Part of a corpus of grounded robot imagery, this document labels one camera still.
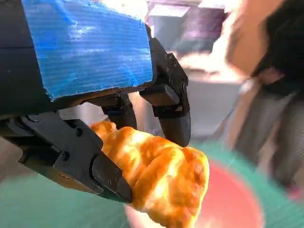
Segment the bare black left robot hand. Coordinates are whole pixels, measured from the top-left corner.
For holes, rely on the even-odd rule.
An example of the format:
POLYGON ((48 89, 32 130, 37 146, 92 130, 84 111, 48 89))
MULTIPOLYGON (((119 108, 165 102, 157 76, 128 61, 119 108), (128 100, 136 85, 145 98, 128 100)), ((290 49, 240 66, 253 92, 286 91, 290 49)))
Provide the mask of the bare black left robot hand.
POLYGON ((96 0, 0 3, 0 135, 48 179, 118 202, 132 189, 103 141, 59 110, 89 102, 119 128, 136 127, 128 94, 153 108, 166 139, 190 141, 188 78, 142 20, 96 0))

